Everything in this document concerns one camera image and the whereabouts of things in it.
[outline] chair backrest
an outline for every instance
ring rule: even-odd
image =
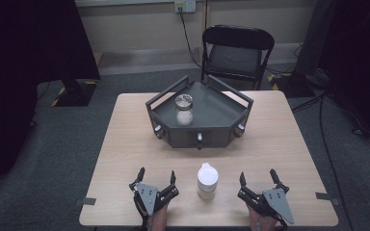
[[[275,39],[268,32],[248,27],[215,25],[207,28],[202,34],[203,60],[201,80],[204,79],[206,62],[209,59],[207,44],[247,48],[266,51],[267,53],[260,66],[257,87],[260,88],[261,79],[264,74],[269,56],[275,46]]]
[[[261,29],[216,25],[203,32],[205,43],[256,50],[272,50],[275,45],[273,37]]]

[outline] tray handle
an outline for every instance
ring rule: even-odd
[[[160,93],[158,93],[157,95],[155,95],[154,97],[152,97],[150,100],[148,100],[145,103],[146,104],[146,109],[148,110],[148,112],[151,111],[151,105],[153,103],[155,103],[158,99],[162,98],[168,92],[170,92],[174,88],[178,87],[179,85],[183,84],[184,82],[186,82],[187,86],[189,85],[189,77],[188,77],[188,75],[185,75],[184,77],[182,77],[181,79],[179,79],[178,81],[176,81],[175,83],[173,83],[171,86],[169,86],[168,88],[166,88],[165,90],[161,91]]]
[[[208,86],[210,86],[211,81],[214,81],[214,82],[216,82],[219,85],[222,85],[223,87],[225,87],[227,90],[229,90],[230,92],[232,92],[236,96],[238,96],[241,99],[247,101],[248,102],[247,110],[249,112],[251,111],[251,107],[253,106],[253,101],[254,100],[252,100],[251,98],[247,97],[246,95],[244,95],[243,93],[241,93],[239,90],[236,90],[233,87],[231,87],[230,85],[228,85],[228,84],[224,83],[223,81],[219,80],[218,78],[216,78],[216,77],[214,77],[212,75],[208,75],[208,77],[207,77],[207,85]],[[238,123],[237,126],[233,129],[233,135],[236,138],[242,137],[242,135],[245,133],[245,128],[246,128],[246,124],[248,123],[249,114],[250,113],[247,113],[244,121],[242,123]]]
[[[214,81],[216,82],[217,84],[220,84],[222,86],[224,86],[225,88],[227,88],[230,92],[234,93],[235,95],[237,95],[238,97],[242,98],[243,100],[247,101],[248,102],[248,109],[249,111],[251,110],[251,107],[253,105],[253,100],[249,97],[247,97],[246,95],[244,95],[243,93],[241,93],[239,90],[236,90],[234,89],[233,87],[231,87],[230,85],[226,84],[225,82],[219,80],[218,78],[212,76],[212,75],[208,75],[207,77],[207,85],[210,86],[210,82],[211,81]]]
[[[151,121],[152,130],[154,131],[155,136],[159,140],[163,139],[166,136],[166,131],[161,124],[154,121],[152,117],[153,111],[151,109],[151,105],[155,103],[156,101],[158,101],[160,98],[162,98],[164,95],[166,95],[168,92],[172,91],[174,88],[180,86],[183,83],[186,83],[186,86],[190,85],[189,77],[187,75],[185,75],[184,77],[182,77],[181,79],[179,79],[178,81],[173,83],[171,86],[161,91],[160,93],[158,93],[157,95],[152,97],[150,100],[146,101],[145,103],[146,110],[148,111],[149,120]]]

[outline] black cable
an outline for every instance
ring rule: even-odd
[[[334,180],[335,180],[336,186],[338,188],[338,194],[339,194],[339,196],[341,198],[342,207],[344,209],[345,216],[347,217],[347,221],[348,221],[348,223],[350,225],[350,229],[351,230],[354,230],[353,223],[351,221],[350,215],[349,215],[348,210],[347,210],[347,205],[346,205],[346,202],[345,202],[345,199],[344,199],[344,195],[342,193],[341,186],[340,186],[339,181],[338,181],[337,173],[335,171],[334,164],[332,163],[332,158],[331,158],[331,155],[330,155],[330,150],[329,150],[329,148],[327,146],[327,142],[326,142],[326,136],[324,134],[323,119],[322,119],[324,95],[322,95],[320,99],[321,100],[320,100],[319,122],[320,122],[321,136],[323,138],[323,144],[324,144],[324,147],[326,148],[327,157],[329,158],[329,162],[330,162],[330,165],[331,165],[332,173],[334,175]]]
[[[319,96],[315,96],[314,98],[308,100],[308,101],[305,101],[304,103],[300,104],[299,106],[293,108],[291,111],[293,114],[299,112],[299,111],[302,111],[304,109],[307,109],[307,108],[310,108],[311,106],[313,106],[315,103],[317,103],[319,101],[319,99],[321,99],[320,97],[324,97],[326,93],[323,92],[321,95]]]
[[[272,68],[269,68],[269,67],[266,67],[266,70],[269,71],[272,74],[290,74],[290,73],[293,72],[293,70],[290,71],[291,68],[293,68],[293,70],[294,70],[294,66],[293,65],[292,66],[289,66],[285,70],[276,70],[276,69],[272,69]]]
[[[198,64],[198,62],[195,60],[194,54],[192,53],[192,50],[191,50],[191,46],[189,45],[188,34],[186,33],[185,20],[184,20],[183,14],[182,14],[182,8],[178,8],[178,11],[179,11],[179,16],[180,16],[181,21],[182,21],[182,25],[184,27],[185,39],[186,39],[186,42],[188,44],[188,51],[189,51],[189,54],[191,56],[191,59],[194,62],[194,64],[196,64],[197,66],[199,66],[200,68],[202,68],[202,66],[200,66]]]
[[[296,56],[296,57],[299,57],[299,55],[297,54],[297,51],[302,48],[303,46],[303,43],[300,43],[300,46],[296,48],[296,50],[294,50],[293,54]]]
[[[52,82],[49,82],[49,84],[47,84],[46,89],[45,89],[45,90],[43,91],[43,93],[38,97],[38,100],[40,100],[40,99],[41,99],[41,97],[42,97],[44,94],[46,94],[47,90],[49,89],[50,83],[52,83]]]
[[[332,105],[332,104],[330,104],[330,103],[327,103],[330,107],[333,107],[333,108],[335,108],[336,110],[339,110],[339,111],[341,111],[341,112],[344,112],[344,113],[346,113],[346,114],[348,114],[348,115],[350,115],[355,121],[356,121],[356,123],[358,124],[358,126],[364,131],[364,132],[366,132],[366,133],[369,133],[370,134],[370,130],[369,129],[367,129],[367,128],[365,128],[364,126],[362,126],[362,123],[359,121],[359,119],[356,117],[356,115],[354,115],[354,114],[352,114],[351,112],[349,112],[349,111],[347,111],[347,110],[344,110],[344,109],[342,109],[342,108],[339,108],[339,107],[336,107],[336,106],[334,106],[334,105]]]
[[[208,1],[205,1],[205,30],[208,26]]]
[[[322,68],[317,68],[317,70],[318,70],[318,73],[326,75],[327,76],[327,79],[320,77],[320,75],[318,75],[317,72],[314,75],[314,77],[316,79],[318,79],[320,82],[322,82],[322,84],[324,85],[324,87],[327,87],[329,85],[329,81],[330,81],[330,74],[329,74],[329,72],[326,71],[326,70],[324,70],[324,69],[322,69]]]

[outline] wall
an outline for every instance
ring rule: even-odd
[[[315,0],[210,2],[208,21],[261,28],[276,43],[304,40]],[[200,47],[204,2],[184,14],[191,47]],[[182,22],[173,3],[80,7],[79,13],[94,51],[185,49]]]

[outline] metal tray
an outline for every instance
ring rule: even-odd
[[[247,102],[247,106],[219,91],[225,88]],[[174,89],[179,90],[159,105],[151,106]],[[193,98],[193,123],[178,125],[175,98],[189,94]],[[241,137],[251,112],[253,100],[231,86],[208,76],[205,82],[191,82],[187,76],[145,103],[154,134],[172,147],[226,147],[234,138]]]

